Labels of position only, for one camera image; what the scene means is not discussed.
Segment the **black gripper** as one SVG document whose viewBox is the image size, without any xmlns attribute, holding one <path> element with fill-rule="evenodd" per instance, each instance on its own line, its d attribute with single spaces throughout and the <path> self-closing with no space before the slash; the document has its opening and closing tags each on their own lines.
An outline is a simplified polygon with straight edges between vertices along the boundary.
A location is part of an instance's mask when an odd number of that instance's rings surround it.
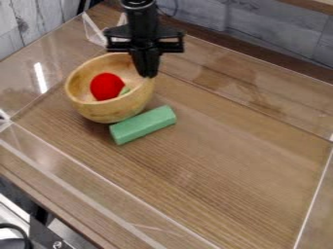
<svg viewBox="0 0 333 249">
<path fill-rule="evenodd" d="M 126 24 L 106 28 L 104 35 L 108 39 L 106 48 L 109 52 L 130 52 L 138 74 L 142 77 L 157 77 L 161 53 L 182 53 L 185 51 L 185 32 L 168 25 L 160 24 L 153 33 L 149 33 L 146 29 L 141 29 L 140 33 L 136 33 L 130 25 Z"/>
</svg>

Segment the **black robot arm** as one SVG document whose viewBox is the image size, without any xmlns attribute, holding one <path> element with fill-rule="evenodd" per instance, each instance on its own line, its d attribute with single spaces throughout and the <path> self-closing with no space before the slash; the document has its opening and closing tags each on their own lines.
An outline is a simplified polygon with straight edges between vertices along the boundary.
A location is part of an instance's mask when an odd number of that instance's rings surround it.
<svg viewBox="0 0 333 249">
<path fill-rule="evenodd" d="M 185 52 L 185 32 L 161 24 L 157 0 L 120 0 L 120 3 L 128 24 L 104 31 L 108 51 L 129 53 L 138 74 L 144 78 L 156 78 L 161 56 Z"/>
</svg>

